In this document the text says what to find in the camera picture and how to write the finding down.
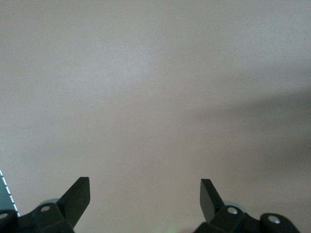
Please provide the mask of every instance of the black plastic bracket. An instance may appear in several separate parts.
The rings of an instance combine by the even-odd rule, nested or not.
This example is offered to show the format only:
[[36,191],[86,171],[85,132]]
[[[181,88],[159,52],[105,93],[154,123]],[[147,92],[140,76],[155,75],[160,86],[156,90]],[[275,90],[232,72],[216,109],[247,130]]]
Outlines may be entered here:
[[268,213],[257,220],[236,206],[226,206],[209,179],[201,180],[200,204],[206,222],[194,233],[299,233],[282,215]]
[[21,217],[1,210],[0,233],[74,233],[89,202],[89,178],[80,177],[57,203],[42,204]]

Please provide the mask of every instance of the beige surface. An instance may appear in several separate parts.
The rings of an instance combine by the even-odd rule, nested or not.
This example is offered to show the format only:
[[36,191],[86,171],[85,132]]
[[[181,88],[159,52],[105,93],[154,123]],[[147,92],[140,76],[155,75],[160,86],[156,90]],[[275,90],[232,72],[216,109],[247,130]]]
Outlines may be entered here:
[[201,178],[310,232],[311,2],[1,1],[0,167],[21,214],[190,233]]

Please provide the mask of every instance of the metal screw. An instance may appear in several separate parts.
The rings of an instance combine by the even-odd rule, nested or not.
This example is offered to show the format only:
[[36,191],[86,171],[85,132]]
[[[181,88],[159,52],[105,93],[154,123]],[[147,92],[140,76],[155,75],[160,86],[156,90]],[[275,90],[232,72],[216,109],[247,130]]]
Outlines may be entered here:
[[281,222],[280,219],[278,219],[278,217],[274,215],[269,215],[268,219],[270,220],[270,222],[275,224],[279,224]]
[[0,215],[0,219],[4,219],[4,218],[6,218],[8,216],[9,216],[8,213],[3,213],[3,214]]
[[41,208],[41,212],[48,211],[49,209],[50,209],[50,207],[48,205],[46,205],[46,206]]
[[233,207],[229,207],[228,208],[228,212],[233,214],[233,215],[236,215],[238,213],[237,209],[236,208],[233,208]]

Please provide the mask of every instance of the screw hole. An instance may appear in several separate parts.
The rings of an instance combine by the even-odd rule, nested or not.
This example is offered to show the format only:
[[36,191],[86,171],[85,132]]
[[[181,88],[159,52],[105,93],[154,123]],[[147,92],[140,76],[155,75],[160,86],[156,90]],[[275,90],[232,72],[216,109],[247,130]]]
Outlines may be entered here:
[[229,207],[228,208],[228,212],[233,214],[233,215],[236,215],[238,213],[237,209],[236,208],[233,208],[233,207]]
[[48,210],[50,210],[50,207],[48,205],[41,208],[41,212],[46,212]]
[[6,218],[8,216],[9,216],[8,213],[3,213],[3,214],[0,215],[0,219],[4,219],[4,218]]
[[270,222],[275,223],[275,224],[279,224],[281,222],[280,219],[278,219],[278,217],[274,215],[269,215],[268,219]]

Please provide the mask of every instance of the white wall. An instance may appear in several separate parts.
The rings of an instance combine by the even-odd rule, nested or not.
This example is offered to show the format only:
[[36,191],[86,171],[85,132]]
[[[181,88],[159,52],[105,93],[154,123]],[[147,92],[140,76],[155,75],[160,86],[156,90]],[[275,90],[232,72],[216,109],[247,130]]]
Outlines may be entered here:
[[75,230],[190,233],[201,178],[311,228],[311,2],[1,1],[0,167],[21,214],[89,176]]

